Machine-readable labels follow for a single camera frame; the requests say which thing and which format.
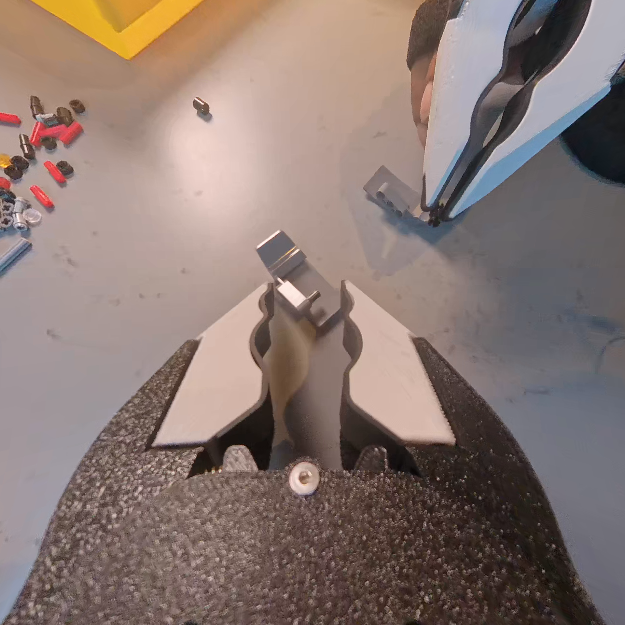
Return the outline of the grey curved brick panel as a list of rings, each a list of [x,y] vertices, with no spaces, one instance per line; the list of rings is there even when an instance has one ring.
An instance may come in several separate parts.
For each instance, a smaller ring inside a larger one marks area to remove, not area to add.
[[[404,183],[387,167],[380,166],[363,185],[365,195],[377,206],[398,217],[419,218],[421,193]]]
[[[307,320],[318,336],[340,320],[340,291],[309,262],[304,251],[284,231],[278,230],[256,247],[273,280],[281,304],[295,317]],[[309,306],[307,297],[318,290],[321,297]]]

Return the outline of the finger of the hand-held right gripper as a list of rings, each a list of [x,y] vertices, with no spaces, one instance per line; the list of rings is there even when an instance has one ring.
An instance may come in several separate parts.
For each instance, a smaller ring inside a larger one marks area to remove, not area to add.
[[[454,1],[437,50],[422,207],[431,211],[465,157],[476,109],[506,62],[506,39],[522,1]]]
[[[624,64],[624,2],[568,1],[573,7],[572,33],[540,72],[529,77],[505,106],[491,140],[479,149],[456,184],[441,197],[453,219],[490,193],[548,143],[604,98]],[[522,1],[506,39],[506,62],[512,28],[532,1]],[[485,97],[500,82],[497,78]],[[471,142],[478,131],[478,111]]]

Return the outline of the grey desk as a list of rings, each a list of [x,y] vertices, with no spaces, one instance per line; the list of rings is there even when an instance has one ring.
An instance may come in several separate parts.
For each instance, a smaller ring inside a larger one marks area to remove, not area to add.
[[[557,140],[445,228],[367,201],[423,151],[417,1],[207,1],[126,61],[1,2],[1,111],[79,99],[74,176],[1,277],[1,617],[86,450],[187,339],[266,279],[285,230],[427,338],[511,429],[605,620],[624,623],[624,188]],[[200,117],[193,98],[211,115]]]

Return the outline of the yellow plastic parts bin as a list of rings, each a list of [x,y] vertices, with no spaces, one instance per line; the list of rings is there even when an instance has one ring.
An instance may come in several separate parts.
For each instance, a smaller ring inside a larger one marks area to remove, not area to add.
[[[201,1],[34,1],[123,59],[132,59]]]

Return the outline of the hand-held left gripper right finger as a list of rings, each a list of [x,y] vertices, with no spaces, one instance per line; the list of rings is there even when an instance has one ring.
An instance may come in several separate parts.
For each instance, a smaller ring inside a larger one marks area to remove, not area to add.
[[[352,282],[343,280],[341,427],[355,445],[384,434],[400,446],[454,446],[456,437],[416,347],[416,336]]]

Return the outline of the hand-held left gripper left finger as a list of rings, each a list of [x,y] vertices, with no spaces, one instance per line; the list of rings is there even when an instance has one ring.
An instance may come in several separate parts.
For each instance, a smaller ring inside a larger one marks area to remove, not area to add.
[[[151,440],[192,448],[222,437],[261,408],[270,392],[274,287],[264,283],[211,324],[177,383]]]

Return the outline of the pile of small brick pins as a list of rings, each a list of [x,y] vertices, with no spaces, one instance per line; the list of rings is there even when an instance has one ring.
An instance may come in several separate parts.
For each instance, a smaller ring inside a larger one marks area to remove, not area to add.
[[[44,213],[56,209],[55,202],[41,185],[27,186],[22,180],[36,166],[46,172],[61,189],[75,174],[67,160],[53,160],[59,147],[71,147],[82,136],[80,116],[86,107],[79,99],[69,101],[69,107],[46,111],[41,99],[30,96],[29,109],[33,117],[30,132],[18,135],[19,149],[15,155],[1,153],[1,274],[5,274],[32,248],[31,231],[43,221]]]

